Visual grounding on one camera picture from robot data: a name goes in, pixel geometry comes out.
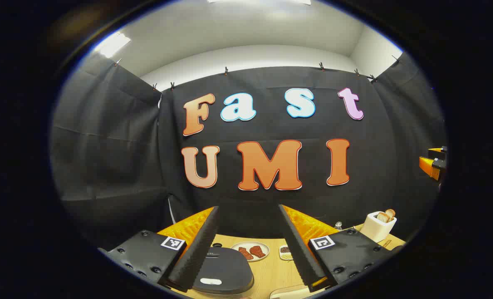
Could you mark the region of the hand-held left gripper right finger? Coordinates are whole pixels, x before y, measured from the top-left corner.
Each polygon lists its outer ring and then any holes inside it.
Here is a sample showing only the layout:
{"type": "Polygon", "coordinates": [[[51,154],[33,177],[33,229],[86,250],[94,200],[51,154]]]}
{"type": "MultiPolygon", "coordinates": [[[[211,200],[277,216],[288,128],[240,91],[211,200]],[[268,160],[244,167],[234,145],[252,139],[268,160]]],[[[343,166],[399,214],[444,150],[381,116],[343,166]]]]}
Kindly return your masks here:
{"type": "Polygon", "coordinates": [[[345,284],[400,251],[400,246],[389,250],[358,229],[337,230],[288,206],[278,209],[281,233],[310,291],[345,284]]]}

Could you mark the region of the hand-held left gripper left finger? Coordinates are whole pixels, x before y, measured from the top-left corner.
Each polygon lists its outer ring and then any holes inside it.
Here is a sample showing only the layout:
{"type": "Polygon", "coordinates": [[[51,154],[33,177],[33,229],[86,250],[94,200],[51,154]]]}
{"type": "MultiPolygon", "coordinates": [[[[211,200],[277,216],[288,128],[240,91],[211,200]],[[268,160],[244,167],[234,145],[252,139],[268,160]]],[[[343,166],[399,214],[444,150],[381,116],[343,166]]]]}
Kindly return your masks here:
{"type": "Polygon", "coordinates": [[[101,253],[147,283],[187,292],[193,287],[218,228],[218,207],[159,232],[142,230],[101,253]]]}

